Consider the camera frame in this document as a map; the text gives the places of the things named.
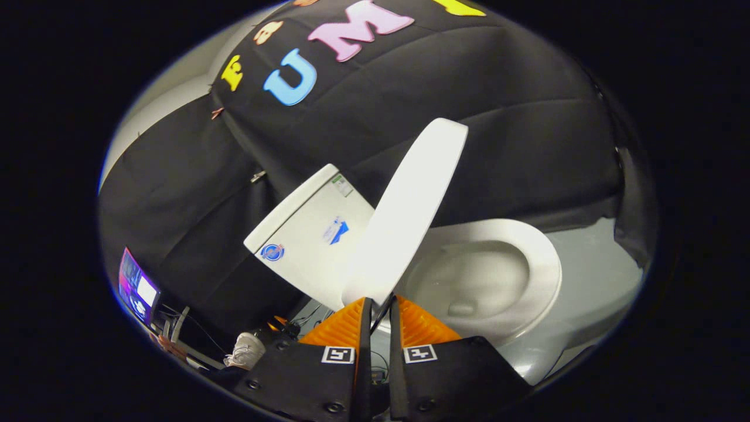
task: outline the clothespin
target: clothespin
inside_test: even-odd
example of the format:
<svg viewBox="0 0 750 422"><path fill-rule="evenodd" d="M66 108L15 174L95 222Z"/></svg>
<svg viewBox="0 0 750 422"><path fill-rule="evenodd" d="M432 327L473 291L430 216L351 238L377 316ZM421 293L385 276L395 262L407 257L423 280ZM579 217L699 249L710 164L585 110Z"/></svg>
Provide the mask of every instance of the clothespin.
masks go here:
<svg viewBox="0 0 750 422"><path fill-rule="evenodd" d="M224 107L222 107L222 108L220 108L218 110L212 111L211 112L211 120L216 119L221 114L222 111L224 111Z"/></svg>

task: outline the orange soft gripper pad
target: orange soft gripper pad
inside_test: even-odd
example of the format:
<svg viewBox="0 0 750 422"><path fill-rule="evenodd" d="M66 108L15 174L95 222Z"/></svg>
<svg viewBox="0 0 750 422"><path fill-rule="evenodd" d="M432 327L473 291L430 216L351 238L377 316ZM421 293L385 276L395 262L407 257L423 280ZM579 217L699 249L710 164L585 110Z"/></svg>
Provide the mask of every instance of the orange soft gripper pad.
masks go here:
<svg viewBox="0 0 750 422"><path fill-rule="evenodd" d="M435 345L438 343L460 340L455 331L430 315L411 300L398 298L398 309L401 316L401 347Z"/></svg>
<svg viewBox="0 0 750 422"><path fill-rule="evenodd" d="M354 347L359 350L364 297L351 302L307 333L300 343L306 345Z"/></svg>

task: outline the white sneaker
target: white sneaker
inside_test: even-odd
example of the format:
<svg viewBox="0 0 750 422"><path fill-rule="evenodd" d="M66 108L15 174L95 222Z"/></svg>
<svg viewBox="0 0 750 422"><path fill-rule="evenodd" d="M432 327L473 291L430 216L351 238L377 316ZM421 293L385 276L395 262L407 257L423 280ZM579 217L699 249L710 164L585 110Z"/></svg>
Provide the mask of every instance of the white sneaker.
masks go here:
<svg viewBox="0 0 750 422"><path fill-rule="evenodd" d="M249 371L265 352L266 347L260 339L250 333L240 333L232 354L224 358L224 365L239 366Z"/></svg>

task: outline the monitor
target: monitor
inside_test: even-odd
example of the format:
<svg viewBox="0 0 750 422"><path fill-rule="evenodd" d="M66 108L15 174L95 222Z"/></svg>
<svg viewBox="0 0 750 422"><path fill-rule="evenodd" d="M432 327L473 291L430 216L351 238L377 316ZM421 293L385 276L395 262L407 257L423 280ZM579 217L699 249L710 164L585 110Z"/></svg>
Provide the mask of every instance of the monitor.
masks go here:
<svg viewBox="0 0 750 422"><path fill-rule="evenodd" d="M127 247L120 261L118 285L120 298L125 306L150 327L161 291L143 272Z"/></svg>

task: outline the blue sticker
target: blue sticker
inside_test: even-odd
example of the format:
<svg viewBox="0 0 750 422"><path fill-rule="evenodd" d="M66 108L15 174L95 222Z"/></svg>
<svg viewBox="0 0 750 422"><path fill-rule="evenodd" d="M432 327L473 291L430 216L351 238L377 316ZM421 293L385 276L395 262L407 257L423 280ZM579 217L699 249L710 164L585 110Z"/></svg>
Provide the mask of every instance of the blue sticker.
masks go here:
<svg viewBox="0 0 750 422"><path fill-rule="evenodd" d="M273 243L263 246L263 249L260 251L260 256L269 261L278 261L284 256L284 246L274 245Z"/></svg>
<svg viewBox="0 0 750 422"><path fill-rule="evenodd" d="M349 226L341 217L336 217L328 229L323 234L323 239L328 242L329 245L338 243L341 240L341 235L349 231Z"/></svg>

